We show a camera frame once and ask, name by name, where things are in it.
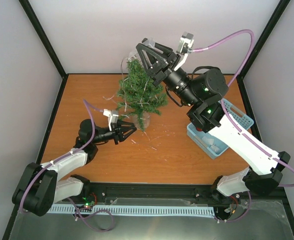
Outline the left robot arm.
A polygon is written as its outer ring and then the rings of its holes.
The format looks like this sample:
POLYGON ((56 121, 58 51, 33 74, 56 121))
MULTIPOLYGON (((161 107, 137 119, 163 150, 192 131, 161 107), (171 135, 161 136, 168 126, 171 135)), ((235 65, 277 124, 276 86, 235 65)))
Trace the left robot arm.
POLYGON ((131 122, 117 120, 109 127, 96 126, 90 119, 80 123, 74 147, 59 157, 42 164, 26 166, 11 201, 21 210, 39 217, 45 215, 51 206, 68 197, 79 201, 90 198, 89 180, 79 175, 63 179, 73 170, 89 164, 98 152, 98 145, 110 140, 115 144, 125 141, 137 130, 131 122))

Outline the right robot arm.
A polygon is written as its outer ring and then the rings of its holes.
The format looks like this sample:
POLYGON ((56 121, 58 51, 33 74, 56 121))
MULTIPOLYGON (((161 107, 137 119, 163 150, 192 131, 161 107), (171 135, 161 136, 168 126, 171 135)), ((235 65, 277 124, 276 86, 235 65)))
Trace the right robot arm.
POLYGON ((174 92, 181 100, 179 107, 190 106, 187 116, 195 128, 224 142, 249 165, 233 175, 217 177, 211 187, 213 199, 246 191, 267 196, 279 187, 290 155, 272 151, 235 122, 223 102, 229 87, 218 67, 200 66, 194 72, 204 73, 189 76, 178 66, 180 56, 169 47, 139 43, 136 50, 153 84, 164 83, 166 92, 174 92))

